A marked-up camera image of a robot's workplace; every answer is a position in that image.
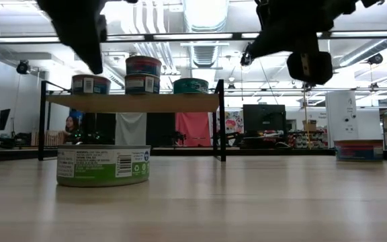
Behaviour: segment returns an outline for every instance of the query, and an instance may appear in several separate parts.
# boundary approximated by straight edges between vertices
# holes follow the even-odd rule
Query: computer monitor
[[[245,131],[286,131],[285,105],[243,105]]]
[[[0,111],[0,130],[5,130],[5,125],[7,125],[9,115],[10,109]]]

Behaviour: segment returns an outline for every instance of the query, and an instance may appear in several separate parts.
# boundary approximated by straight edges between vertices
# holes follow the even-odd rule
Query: pink curtain
[[[186,134],[185,146],[187,147],[211,146],[208,127],[208,113],[177,113],[175,115],[175,129]]]

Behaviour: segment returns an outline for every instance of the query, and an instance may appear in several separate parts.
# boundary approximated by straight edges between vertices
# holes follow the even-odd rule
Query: green label can
[[[64,186],[121,186],[148,179],[150,147],[63,145],[56,178]]]

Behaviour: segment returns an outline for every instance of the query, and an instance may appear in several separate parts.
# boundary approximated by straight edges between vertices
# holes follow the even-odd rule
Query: wooden shelf
[[[215,112],[218,94],[49,95],[47,101],[89,113]]]

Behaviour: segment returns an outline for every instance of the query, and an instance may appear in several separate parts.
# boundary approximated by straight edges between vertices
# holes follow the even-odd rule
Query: black robotic arm
[[[95,74],[102,73],[100,42],[107,40],[107,1],[121,0],[37,0],[52,19],[60,41],[70,46]],[[138,0],[123,0],[136,3]],[[279,51],[293,52],[287,64],[294,79],[324,84],[332,76],[331,56],[318,49],[317,32],[327,32],[334,19],[355,11],[358,0],[255,0],[261,33],[248,45],[241,59],[250,65],[257,57]],[[383,0],[361,0],[365,7]]]

